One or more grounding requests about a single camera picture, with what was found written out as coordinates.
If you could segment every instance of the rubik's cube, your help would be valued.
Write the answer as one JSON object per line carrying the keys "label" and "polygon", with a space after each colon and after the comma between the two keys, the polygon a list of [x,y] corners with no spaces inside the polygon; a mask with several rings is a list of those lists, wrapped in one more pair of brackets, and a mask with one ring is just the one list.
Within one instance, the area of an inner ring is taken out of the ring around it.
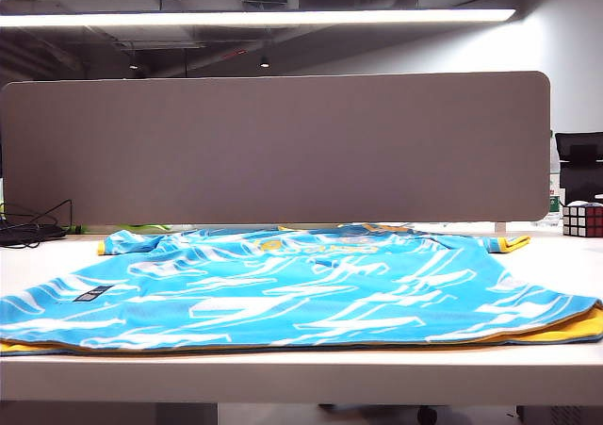
{"label": "rubik's cube", "polygon": [[603,206],[564,206],[563,234],[572,237],[603,237]]}

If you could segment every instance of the ceiling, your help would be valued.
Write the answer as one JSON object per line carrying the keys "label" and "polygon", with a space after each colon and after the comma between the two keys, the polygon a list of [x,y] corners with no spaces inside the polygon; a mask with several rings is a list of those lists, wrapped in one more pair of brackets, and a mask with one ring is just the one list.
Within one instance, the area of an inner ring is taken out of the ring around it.
{"label": "ceiling", "polygon": [[[449,8],[480,0],[0,0],[0,13]],[[0,82],[285,74],[459,25],[4,29]],[[270,68],[258,66],[260,56]]]}

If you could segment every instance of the gray partition panel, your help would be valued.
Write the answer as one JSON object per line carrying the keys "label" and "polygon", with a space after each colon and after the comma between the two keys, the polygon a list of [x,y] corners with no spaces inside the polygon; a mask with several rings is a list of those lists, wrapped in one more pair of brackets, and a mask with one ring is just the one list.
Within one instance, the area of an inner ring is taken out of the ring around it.
{"label": "gray partition panel", "polygon": [[549,84],[536,72],[15,83],[1,112],[7,202],[73,199],[78,223],[547,210]]}

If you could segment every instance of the yellow trim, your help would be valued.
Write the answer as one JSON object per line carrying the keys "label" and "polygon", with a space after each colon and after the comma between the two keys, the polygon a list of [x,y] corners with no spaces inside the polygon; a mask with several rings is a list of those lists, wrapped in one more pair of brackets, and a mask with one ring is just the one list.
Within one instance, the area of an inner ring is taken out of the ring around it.
{"label": "yellow trim", "polygon": [[401,225],[377,224],[377,226],[374,226],[372,224],[363,224],[363,227],[369,232],[406,232],[408,230],[408,227],[403,227]]}
{"label": "yellow trim", "polygon": [[[544,328],[526,331],[523,333],[501,333],[499,335],[490,335],[483,338],[476,338],[473,340],[463,340],[459,342],[409,342],[407,344],[396,346],[392,343],[391,346],[387,342],[366,342],[367,346],[375,346],[375,350],[382,350],[382,345],[388,345],[388,350],[415,350],[417,345],[423,350],[442,347],[448,347],[450,349],[462,350],[464,348],[474,348],[474,344],[486,344],[493,345],[504,342],[527,342],[527,343],[554,343],[554,342],[566,342],[569,340],[575,340],[586,337],[593,337],[597,335],[603,335],[603,306],[598,303],[589,310],[582,313],[576,314],[569,319],[565,319],[559,323],[548,325]],[[345,347],[346,345],[337,345],[337,347]],[[266,350],[267,346],[254,346],[254,345],[239,345],[227,347],[223,345],[216,345],[212,347],[195,347],[195,348],[179,348],[179,349],[155,349],[155,350],[93,350],[75,345],[61,344],[58,342],[41,342],[28,344],[25,342],[17,341],[0,341],[0,354],[5,351],[13,353],[18,352],[47,352],[56,350],[71,350],[76,354],[118,354],[118,355],[143,355],[153,353],[173,353],[173,354],[191,354],[199,351],[237,351],[237,350]],[[329,350],[329,346],[324,346],[325,351]]]}
{"label": "yellow trim", "polygon": [[498,247],[502,253],[510,253],[516,249],[523,248],[530,243],[530,237],[522,235],[521,237],[508,239],[500,237],[498,239]]}

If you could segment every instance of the chair wheel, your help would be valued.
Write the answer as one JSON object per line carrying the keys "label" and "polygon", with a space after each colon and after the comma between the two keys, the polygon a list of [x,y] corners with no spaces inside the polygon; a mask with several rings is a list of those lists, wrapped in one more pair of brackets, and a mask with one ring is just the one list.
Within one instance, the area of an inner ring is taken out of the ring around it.
{"label": "chair wheel", "polygon": [[437,411],[429,406],[421,406],[416,413],[416,420],[419,425],[435,425],[435,422],[437,422]]}

